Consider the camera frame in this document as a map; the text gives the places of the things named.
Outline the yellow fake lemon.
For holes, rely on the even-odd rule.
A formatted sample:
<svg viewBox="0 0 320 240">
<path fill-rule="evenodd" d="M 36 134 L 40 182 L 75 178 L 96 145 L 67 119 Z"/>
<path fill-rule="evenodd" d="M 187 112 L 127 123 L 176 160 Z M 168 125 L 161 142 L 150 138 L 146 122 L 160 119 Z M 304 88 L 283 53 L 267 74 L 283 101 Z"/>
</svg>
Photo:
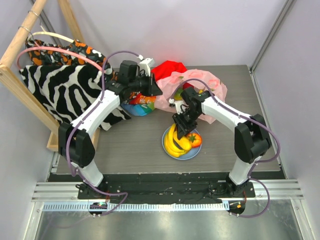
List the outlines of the yellow fake lemon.
<svg viewBox="0 0 320 240">
<path fill-rule="evenodd" d="M 185 136 L 183 136 L 181 139 L 178 139 L 177 137 L 174 139 L 177 144 L 185 151 L 189 151 L 192 148 L 192 144 L 189 141 L 189 139 Z"/>
</svg>

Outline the pink plastic bag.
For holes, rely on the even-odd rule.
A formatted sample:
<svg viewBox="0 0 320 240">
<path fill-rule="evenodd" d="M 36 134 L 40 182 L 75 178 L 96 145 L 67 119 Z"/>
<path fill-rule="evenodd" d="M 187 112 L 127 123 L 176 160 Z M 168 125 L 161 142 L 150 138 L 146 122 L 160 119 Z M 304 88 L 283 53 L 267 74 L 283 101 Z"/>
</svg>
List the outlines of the pink plastic bag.
<svg viewBox="0 0 320 240">
<path fill-rule="evenodd" d="M 162 78 L 156 82 L 159 88 L 162 90 L 162 95 L 158 95 L 156 97 L 154 107 L 162 111 L 176 113 L 176 109 L 169 106 L 168 99 L 172 96 L 177 88 L 182 88 L 180 85 L 181 83 L 187 83 L 186 80 L 189 79 L 193 79 L 188 83 L 194 86 L 196 92 L 200 93 L 207 90 L 203 83 L 194 80 L 199 79 L 209 86 L 210 90 L 217 98 L 223 102 L 225 101 L 228 89 L 218 77 L 209 71 L 191 69 L 183 73 L 173 72 L 171 76 Z"/>
</svg>

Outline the yellow fake banana bunch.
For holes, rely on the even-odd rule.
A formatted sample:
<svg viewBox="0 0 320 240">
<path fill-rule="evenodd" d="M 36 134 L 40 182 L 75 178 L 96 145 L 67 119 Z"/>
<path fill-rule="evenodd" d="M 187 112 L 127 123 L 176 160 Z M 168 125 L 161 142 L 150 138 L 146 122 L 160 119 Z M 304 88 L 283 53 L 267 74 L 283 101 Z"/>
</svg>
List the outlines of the yellow fake banana bunch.
<svg viewBox="0 0 320 240">
<path fill-rule="evenodd" d="M 179 158 L 187 154 L 191 149 L 189 151 L 183 150 L 177 144 L 175 138 L 177 138 L 177 128 L 176 124 L 173 123 L 167 133 L 164 135 L 164 149 L 171 157 Z"/>
</svg>

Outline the green fake apple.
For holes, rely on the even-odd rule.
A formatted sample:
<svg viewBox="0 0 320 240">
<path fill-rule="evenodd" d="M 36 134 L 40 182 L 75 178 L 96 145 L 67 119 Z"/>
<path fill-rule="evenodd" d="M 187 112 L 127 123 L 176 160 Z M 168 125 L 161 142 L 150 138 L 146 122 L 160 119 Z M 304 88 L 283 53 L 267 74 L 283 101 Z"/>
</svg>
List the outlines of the green fake apple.
<svg viewBox="0 0 320 240">
<path fill-rule="evenodd" d="M 183 98 L 182 98 L 182 96 L 181 96 L 182 92 L 183 92 L 183 89 L 182 89 L 182 88 L 179 88 L 179 89 L 175 92 L 175 94 L 174 94 L 174 96 L 173 96 L 173 99 L 174 99 L 175 101 L 182 101 L 182 100 L 183 100 Z"/>
</svg>

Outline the red fake strawberry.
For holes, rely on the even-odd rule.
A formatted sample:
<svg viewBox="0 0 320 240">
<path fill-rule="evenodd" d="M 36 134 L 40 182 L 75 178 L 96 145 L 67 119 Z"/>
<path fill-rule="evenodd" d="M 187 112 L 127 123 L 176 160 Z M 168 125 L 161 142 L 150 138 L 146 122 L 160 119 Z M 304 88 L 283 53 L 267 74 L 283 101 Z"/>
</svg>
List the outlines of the red fake strawberry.
<svg viewBox="0 0 320 240">
<path fill-rule="evenodd" d="M 185 82 L 183 85 L 182 85 L 182 89 L 185 90 L 187 88 L 194 88 L 194 86 L 192 84 L 190 84 L 189 82 Z"/>
</svg>

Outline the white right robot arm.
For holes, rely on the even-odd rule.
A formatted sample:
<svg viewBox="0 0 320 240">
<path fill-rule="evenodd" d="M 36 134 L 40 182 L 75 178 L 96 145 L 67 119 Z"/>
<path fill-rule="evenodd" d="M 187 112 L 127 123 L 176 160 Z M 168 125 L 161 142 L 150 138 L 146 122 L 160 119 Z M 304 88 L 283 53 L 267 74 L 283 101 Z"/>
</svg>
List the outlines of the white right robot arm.
<svg viewBox="0 0 320 240">
<path fill-rule="evenodd" d="M 176 108 L 172 118 L 179 139 L 196 128 L 200 115 L 213 117 L 234 134 L 236 160 L 226 177 L 225 190 L 230 197 L 238 197 L 244 191 L 254 164 L 272 146 L 265 119 L 260 114 L 251 116 L 225 105 L 209 90 L 198 93 L 188 87 L 182 91 L 181 97 L 181 101 L 169 99 L 169 105 Z"/>
</svg>

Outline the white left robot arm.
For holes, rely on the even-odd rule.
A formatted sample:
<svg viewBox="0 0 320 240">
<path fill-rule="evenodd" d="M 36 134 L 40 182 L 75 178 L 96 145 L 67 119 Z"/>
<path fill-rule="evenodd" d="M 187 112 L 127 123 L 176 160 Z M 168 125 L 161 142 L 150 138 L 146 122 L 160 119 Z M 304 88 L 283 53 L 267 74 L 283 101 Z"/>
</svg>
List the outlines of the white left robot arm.
<svg viewBox="0 0 320 240">
<path fill-rule="evenodd" d="M 116 80 L 104 83 L 104 88 L 93 104 L 71 123 L 62 123 L 58 129 L 58 151 L 65 157 L 72 175 L 78 174 L 89 185 L 89 194 L 100 200 L 107 192 L 107 182 L 95 161 L 92 136 L 101 123 L 134 92 L 146 97 L 162 95 L 155 76 L 151 73 L 153 58 L 139 63 L 124 60 Z"/>
</svg>

